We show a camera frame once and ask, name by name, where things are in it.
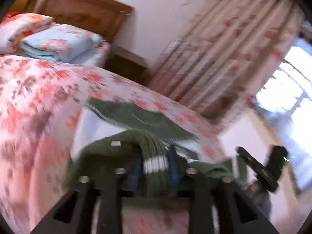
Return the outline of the green knit sweater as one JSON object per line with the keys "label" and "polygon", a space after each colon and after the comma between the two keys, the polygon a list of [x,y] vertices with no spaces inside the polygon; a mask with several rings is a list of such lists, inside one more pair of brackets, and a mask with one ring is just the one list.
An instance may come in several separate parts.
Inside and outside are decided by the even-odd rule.
{"label": "green knit sweater", "polygon": [[136,190],[143,180],[143,195],[127,207],[183,210],[177,193],[178,161],[187,162],[205,178],[231,174],[222,164],[204,162],[196,135],[178,126],[160,112],[150,112],[131,103],[89,98],[82,108],[65,174],[65,187],[81,176],[101,179],[116,168],[129,169],[129,186]]}

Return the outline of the window with white grille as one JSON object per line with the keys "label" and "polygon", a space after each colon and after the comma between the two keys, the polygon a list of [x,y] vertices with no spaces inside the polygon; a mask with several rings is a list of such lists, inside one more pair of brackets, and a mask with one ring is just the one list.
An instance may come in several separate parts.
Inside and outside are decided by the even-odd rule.
{"label": "window with white grille", "polygon": [[311,188],[311,42],[297,38],[256,94],[256,110],[289,152],[293,178]]}

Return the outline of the pink floral quilt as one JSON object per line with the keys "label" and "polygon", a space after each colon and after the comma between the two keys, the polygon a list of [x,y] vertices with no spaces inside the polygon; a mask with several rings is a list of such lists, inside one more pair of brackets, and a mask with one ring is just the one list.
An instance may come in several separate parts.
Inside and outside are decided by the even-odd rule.
{"label": "pink floral quilt", "polygon": [[88,144],[146,130],[188,162],[225,159],[204,117],[93,66],[1,57],[1,214],[30,233],[65,192],[69,161]]}

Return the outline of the pink floral curtain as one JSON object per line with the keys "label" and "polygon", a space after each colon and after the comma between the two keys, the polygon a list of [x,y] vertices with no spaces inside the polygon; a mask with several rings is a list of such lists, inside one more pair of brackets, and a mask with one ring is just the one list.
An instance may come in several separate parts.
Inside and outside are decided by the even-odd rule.
{"label": "pink floral curtain", "polygon": [[209,0],[163,50],[148,86],[225,127],[277,70],[302,17],[295,0]]}

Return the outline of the dark wooden nightstand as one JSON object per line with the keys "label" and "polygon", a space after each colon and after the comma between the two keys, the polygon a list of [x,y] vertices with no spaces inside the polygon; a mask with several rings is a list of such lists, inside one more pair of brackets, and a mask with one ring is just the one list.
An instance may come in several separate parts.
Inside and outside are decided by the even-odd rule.
{"label": "dark wooden nightstand", "polygon": [[150,77],[145,59],[121,47],[110,53],[104,68],[140,85],[145,85]]}

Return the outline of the light blue floral pillow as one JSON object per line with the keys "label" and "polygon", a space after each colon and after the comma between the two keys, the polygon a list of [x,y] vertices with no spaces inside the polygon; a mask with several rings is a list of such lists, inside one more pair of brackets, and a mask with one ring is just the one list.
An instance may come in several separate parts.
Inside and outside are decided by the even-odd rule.
{"label": "light blue floral pillow", "polygon": [[103,38],[96,33],[68,24],[53,24],[19,42],[19,50],[27,57],[68,63],[97,47]]}

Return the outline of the orange floral folded blanket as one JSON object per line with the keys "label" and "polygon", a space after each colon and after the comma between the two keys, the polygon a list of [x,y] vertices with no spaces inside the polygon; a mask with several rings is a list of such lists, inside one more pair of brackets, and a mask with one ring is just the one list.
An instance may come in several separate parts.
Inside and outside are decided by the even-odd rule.
{"label": "orange floral folded blanket", "polygon": [[51,26],[54,18],[41,14],[17,14],[1,23],[1,54],[15,52],[21,39],[45,30]]}

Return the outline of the dark wooden headboard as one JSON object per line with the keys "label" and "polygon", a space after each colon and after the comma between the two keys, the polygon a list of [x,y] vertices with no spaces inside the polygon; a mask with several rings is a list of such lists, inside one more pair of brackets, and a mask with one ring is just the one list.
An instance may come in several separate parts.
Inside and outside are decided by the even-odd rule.
{"label": "dark wooden headboard", "polygon": [[42,0],[38,14],[94,32],[112,43],[133,7],[116,0]]}

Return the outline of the light wooden headboard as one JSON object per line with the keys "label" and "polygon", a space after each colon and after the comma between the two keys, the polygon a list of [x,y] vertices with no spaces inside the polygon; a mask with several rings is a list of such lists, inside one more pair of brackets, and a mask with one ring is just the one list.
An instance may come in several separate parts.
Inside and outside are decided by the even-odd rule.
{"label": "light wooden headboard", "polygon": [[8,12],[32,13],[38,0],[16,0]]}

